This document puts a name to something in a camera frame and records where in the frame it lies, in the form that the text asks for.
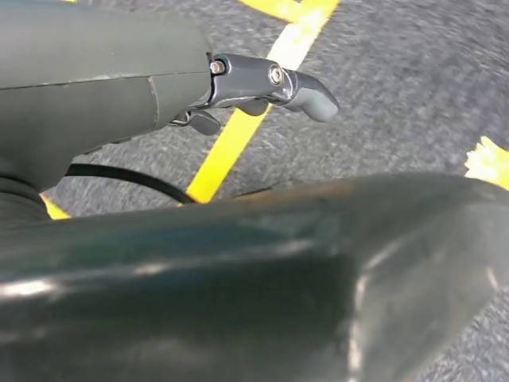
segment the gray asphalt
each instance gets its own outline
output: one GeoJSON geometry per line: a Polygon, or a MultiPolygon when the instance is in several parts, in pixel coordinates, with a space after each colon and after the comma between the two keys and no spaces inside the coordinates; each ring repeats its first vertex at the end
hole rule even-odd
{"type": "MultiPolygon", "coordinates": [[[[218,51],[265,56],[284,24],[234,0],[94,1],[194,19],[218,51]]],[[[286,180],[314,181],[405,170],[465,173],[481,135],[509,147],[507,0],[343,0],[302,67],[340,101],[321,125],[275,111],[219,196],[286,180]]],[[[225,120],[227,115],[220,115],[225,120]]],[[[185,188],[213,138],[164,130],[79,161],[126,166],[185,188]]],[[[66,180],[51,197],[75,216],[167,206],[115,181],[66,180]]],[[[509,380],[509,290],[419,381],[509,380]]]]}

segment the black cable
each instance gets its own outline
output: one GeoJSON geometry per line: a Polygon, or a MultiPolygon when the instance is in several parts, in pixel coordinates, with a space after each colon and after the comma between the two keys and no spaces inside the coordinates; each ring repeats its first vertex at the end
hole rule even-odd
{"type": "Polygon", "coordinates": [[[86,165],[81,163],[72,164],[66,177],[106,177],[109,179],[116,179],[118,181],[128,181],[136,185],[143,185],[150,189],[155,189],[160,193],[164,193],[179,203],[189,204],[197,203],[195,199],[185,193],[184,191],[171,185],[166,181],[161,181],[156,177],[151,177],[146,173],[139,173],[137,171],[123,169],[120,167],[104,166],[104,165],[86,165]]]}

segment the gray carpet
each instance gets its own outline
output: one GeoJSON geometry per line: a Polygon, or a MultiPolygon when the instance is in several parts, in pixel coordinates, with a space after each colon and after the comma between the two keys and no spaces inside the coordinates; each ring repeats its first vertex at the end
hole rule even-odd
{"type": "MultiPolygon", "coordinates": [[[[218,51],[255,56],[265,56],[284,27],[234,0],[94,3],[171,10],[198,22],[218,51]]],[[[481,135],[509,143],[508,21],[505,0],[343,0],[302,66],[329,85],[340,115],[321,125],[271,113],[219,196],[291,179],[465,173],[466,152],[481,135]]],[[[164,130],[79,160],[143,170],[185,188],[213,144],[191,129],[164,130]]],[[[75,216],[170,204],[115,181],[65,180],[51,195],[75,216]]],[[[509,291],[419,380],[509,380],[507,320],[509,291]]]]}

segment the bolt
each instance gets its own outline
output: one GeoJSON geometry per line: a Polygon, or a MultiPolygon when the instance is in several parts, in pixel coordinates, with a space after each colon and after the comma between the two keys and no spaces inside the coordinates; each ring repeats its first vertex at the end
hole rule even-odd
{"type": "Polygon", "coordinates": [[[226,72],[226,66],[222,61],[212,61],[210,62],[210,72],[213,75],[222,74],[226,72]]]}
{"type": "Polygon", "coordinates": [[[277,64],[272,64],[269,68],[269,81],[274,86],[281,86],[284,76],[283,75],[283,69],[277,64]]]}

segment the yellow painted line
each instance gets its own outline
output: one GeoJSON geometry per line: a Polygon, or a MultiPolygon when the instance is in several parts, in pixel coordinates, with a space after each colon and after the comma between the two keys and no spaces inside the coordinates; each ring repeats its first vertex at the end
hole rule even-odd
{"type": "Polygon", "coordinates": [[[488,137],[481,141],[474,151],[467,154],[465,177],[488,181],[509,190],[509,152],[500,148],[488,137]]]}
{"type": "MultiPolygon", "coordinates": [[[[270,5],[265,0],[241,1],[261,11],[266,6],[263,11],[265,14],[274,15],[274,9],[277,8],[277,5],[270,5]]],[[[267,58],[284,68],[299,68],[339,2],[340,0],[302,0],[300,3],[293,2],[290,5],[287,0],[272,0],[275,4],[299,7],[299,11],[287,12],[286,19],[292,20],[292,24],[287,25],[283,30],[267,58]]],[[[283,13],[279,6],[279,14],[283,13]]],[[[187,192],[201,203],[210,201],[269,110],[258,117],[235,110],[191,182],[187,192]]]]}
{"type": "Polygon", "coordinates": [[[48,214],[50,215],[51,218],[53,220],[62,220],[62,219],[69,219],[71,216],[65,213],[60,207],[55,205],[54,203],[50,201],[49,199],[41,195],[43,201],[44,201],[44,204],[46,205],[46,209],[48,209],[48,214]]]}

